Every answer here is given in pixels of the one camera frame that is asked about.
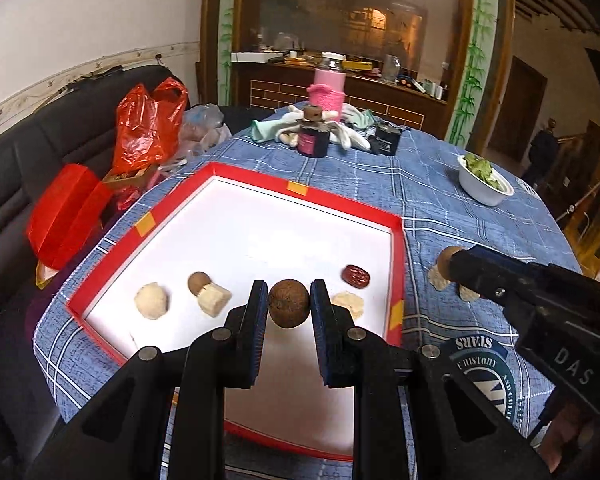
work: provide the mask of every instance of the white bowl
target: white bowl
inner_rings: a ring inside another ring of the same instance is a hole
[[[460,164],[460,186],[462,186],[462,189],[474,197],[478,202],[481,202],[484,205],[494,206],[502,202],[507,196],[513,196],[513,186],[496,170],[493,170],[491,176],[500,183],[504,188],[504,191],[499,191],[494,187],[489,186],[485,181],[471,173],[471,171],[466,168],[464,155],[458,156],[458,164]]]

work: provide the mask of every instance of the doorway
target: doorway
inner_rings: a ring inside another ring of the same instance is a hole
[[[517,165],[522,162],[534,134],[545,88],[546,78],[514,56],[507,91],[489,141],[490,152],[498,152]]]

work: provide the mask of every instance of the table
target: table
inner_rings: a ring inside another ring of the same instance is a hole
[[[272,118],[279,117],[279,110]],[[34,353],[65,420],[115,373],[118,366],[91,341],[65,309],[85,275],[122,235],[179,182],[209,161],[233,164],[334,192],[398,214],[406,236],[403,342],[440,346],[495,406],[526,436],[536,423],[551,383],[513,349],[515,330],[499,306],[460,299],[454,286],[436,291],[427,279],[449,245],[481,244],[524,262],[554,263],[579,270],[573,253],[538,196],[498,168],[515,195],[498,207],[469,197],[458,183],[462,150],[424,132],[402,135],[396,156],[330,145],[325,158],[305,158],[283,144],[254,143],[248,131],[187,164],[142,196],[65,281],[34,334]],[[166,478],[171,423],[163,457]],[[413,442],[408,438],[412,474]],[[235,436],[225,437],[227,478],[350,478],[350,463],[288,455]]]

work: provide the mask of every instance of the cardboard box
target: cardboard box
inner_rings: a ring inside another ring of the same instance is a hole
[[[152,164],[147,168],[136,171],[136,174],[131,176],[125,175],[113,175],[109,171],[102,179],[102,183],[105,184],[109,189],[122,189],[126,186],[138,187],[144,189],[149,183],[149,179],[154,176],[155,171],[158,169],[157,164]]]

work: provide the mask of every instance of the red date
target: red date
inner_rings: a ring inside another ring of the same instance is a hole
[[[342,280],[355,288],[365,288],[371,281],[369,273],[355,265],[348,265],[342,269]]]

